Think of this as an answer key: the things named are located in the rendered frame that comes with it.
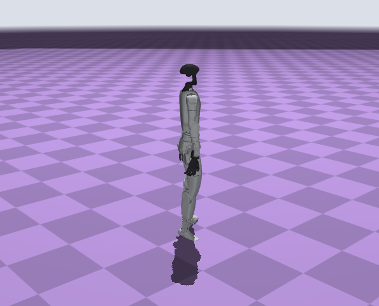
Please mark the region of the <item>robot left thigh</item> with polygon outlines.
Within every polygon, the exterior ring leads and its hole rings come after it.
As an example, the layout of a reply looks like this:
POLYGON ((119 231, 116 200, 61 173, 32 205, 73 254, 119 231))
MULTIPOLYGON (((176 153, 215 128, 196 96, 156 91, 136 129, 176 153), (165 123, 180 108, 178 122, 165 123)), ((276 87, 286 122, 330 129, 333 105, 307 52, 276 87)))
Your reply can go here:
MULTIPOLYGON (((179 146, 179 143, 177 144, 177 146, 179 146)), ((179 150, 179 148, 178 148, 179 150)), ((181 153, 180 153, 181 154, 181 153)), ((187 171, 187 168, 189 167, 189 165, 186 165, 185 164, 185 161, 184 161, 184 155, 183 155, 183 165, 184 165, 184 168, 185 168, 185 172, 187 171)), ((187 175, 186 175, 187 176, 187 175)), ((187 182, 187 178, 185 179, 185 188, 188 189, 188 182, 187 182)))

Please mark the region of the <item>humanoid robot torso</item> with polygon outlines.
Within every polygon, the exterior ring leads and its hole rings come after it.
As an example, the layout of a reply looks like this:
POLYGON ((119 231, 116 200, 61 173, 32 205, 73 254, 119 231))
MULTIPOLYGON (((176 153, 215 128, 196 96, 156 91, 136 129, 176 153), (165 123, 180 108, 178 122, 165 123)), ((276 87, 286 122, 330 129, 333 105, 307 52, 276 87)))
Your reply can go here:
POLYGON ((198 104, 197 104, 197 117, 195 119, 195 121, 199 124, 199 116, 200 116, 200 108, 201 108, 201 102, 200 102, 200 98, 199 98, 199 95, 197 93, 197 91, 193 91, 192 88, 189 89, 189 91, 183 91, 182 90, 180 91, 180 96, 179 96, 179 100, 180 100, 180 119, 181 119, 181 125, 182 125, 182 129, 183 131, 186 131, 184 132, 183 134, 183 137, 180 138, 180 141, 179 141, 179 151, 182 155, 184 155, 185 153, 185 150, 187 148, 192 148, 192 143, 191 143, 191 137, 190 137, 190 129, 189 129, 189 124, 188 124, 188 110, 187 110, 187 104, 186 104, 186 97, 187 97, 187 94, 195 94, 197 97, 198 97, 198 104))

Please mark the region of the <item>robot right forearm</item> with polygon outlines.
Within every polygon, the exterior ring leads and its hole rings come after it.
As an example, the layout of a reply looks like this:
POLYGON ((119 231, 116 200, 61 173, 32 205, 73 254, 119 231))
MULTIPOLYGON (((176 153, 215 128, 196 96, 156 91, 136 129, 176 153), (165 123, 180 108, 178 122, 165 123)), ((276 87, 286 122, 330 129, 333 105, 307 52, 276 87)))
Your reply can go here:
POLYGON ((194 150, 194 157, 199 157, 200 155, 200 148, 201 144, 199 141, 199 124, 198 123, 193 123, 191 125, 190 129, 190 137, 191 137, 191 143, 192 143, 192 150, 194 150))

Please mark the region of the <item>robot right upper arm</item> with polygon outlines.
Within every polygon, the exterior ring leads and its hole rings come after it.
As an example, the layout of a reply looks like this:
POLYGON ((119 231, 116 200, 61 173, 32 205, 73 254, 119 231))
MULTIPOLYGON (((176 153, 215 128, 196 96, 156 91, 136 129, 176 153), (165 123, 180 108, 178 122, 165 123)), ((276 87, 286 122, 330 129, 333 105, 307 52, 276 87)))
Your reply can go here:
POLYGON ((191 125, 196 122, 198 97, 195 94, 187 94, 186 104, 188 110, 188 124, 189 129, 191 129, 191 125))

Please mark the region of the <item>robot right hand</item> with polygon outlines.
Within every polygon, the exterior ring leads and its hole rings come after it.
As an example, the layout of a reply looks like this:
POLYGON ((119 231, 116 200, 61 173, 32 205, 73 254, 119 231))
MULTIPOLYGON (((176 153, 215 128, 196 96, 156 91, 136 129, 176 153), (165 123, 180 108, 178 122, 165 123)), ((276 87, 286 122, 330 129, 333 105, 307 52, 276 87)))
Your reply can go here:
POLYGON ((194 157, 194 150, 192 150, 190 157, 192 158, 189 167, 187 168, 187 171, 184 173, 188 176, 194 176, 196 174, 196 171, 199 171, 199 157, 194 157), (187 174, 188 173, 188 174, 187 174))

